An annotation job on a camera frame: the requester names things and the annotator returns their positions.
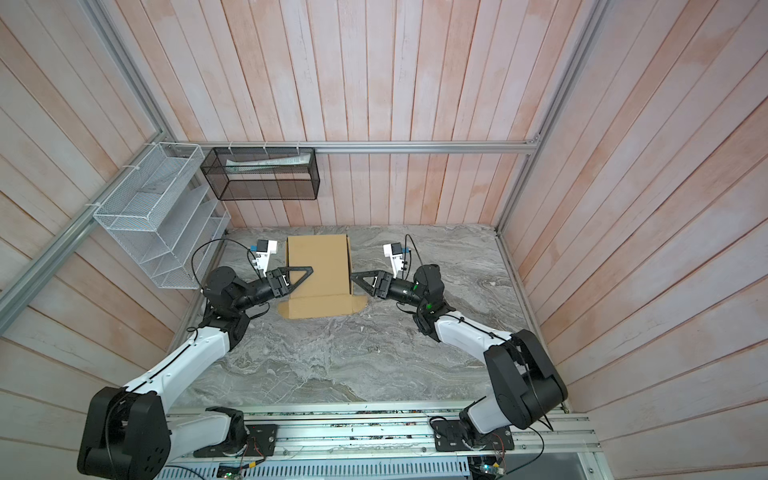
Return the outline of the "brown cardboard box sheet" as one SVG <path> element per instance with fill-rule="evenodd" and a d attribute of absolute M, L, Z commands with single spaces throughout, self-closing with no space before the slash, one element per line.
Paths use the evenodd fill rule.
<path fill-rule="evenodd" d="M 278 304 L 283 318 L 346 316 L 360 313 L 367 306 L 367 296 L 353 294 L 346 234 L 290 236 L 286 261 L 288 267 L 311 267 L 313 272 Z"/>

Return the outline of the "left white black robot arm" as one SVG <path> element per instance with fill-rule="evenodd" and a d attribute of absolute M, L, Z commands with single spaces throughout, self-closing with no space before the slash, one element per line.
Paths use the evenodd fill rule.
<path fill-rule="evenodd" d="M 175 351 L 120 388 L 105 387 L 90 401 L 77 469 L 105 479 L 152 479 L 171 461 L 204 448 L 226 456 L 245 453 L 249 431 L 241 411 L 210 407 L 186 421 L 167 414 L 178 397 L 213 363 L 243 339 L 248 310 L 288 296 L 312 275 L 309 266 L 279 267 L 252 281 L 218 267 L 201 291 L 201 323 Z"/>

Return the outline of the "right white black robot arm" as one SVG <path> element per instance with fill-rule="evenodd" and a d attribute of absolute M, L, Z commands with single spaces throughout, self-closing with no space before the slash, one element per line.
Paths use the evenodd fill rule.
<path fill-rule="evenodd" d="M 464 408 L 457 420 L 435 418 L 435 434 L 470 449 L 498 429 L 531 427 L 568 397 L 565 383 L 537 336 L 527 330 L 493 329 L 469 319 L 444 296 L 440 268 L 421 266 L 412 281 L 384 270 L 355 272 L 350 279 L 368 295 L 409 305 L 418 330 L 481 361 L 491 393 Z"/>

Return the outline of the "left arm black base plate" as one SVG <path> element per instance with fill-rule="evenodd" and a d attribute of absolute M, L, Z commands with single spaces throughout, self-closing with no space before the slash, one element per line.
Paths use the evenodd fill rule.
<path fill-rule="evenodd" d="M 193 457 L 270 457 L 275 451 L 277 433 L 277 424 L 245 425 L 224 442 L 194 451 Z"/>

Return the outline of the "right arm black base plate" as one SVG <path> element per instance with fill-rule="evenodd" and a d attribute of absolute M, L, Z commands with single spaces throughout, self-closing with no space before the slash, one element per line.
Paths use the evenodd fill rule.
<path fill-rule="evenodd" d="M 490 433 L 478 433 L 461 420 L 448 420 L 442 416 L 430 417 L 428 424 L 434 434 L 438 452 L 469 450 L 505 453 L 515 449 L 512 434 L 505 428 Z"/>

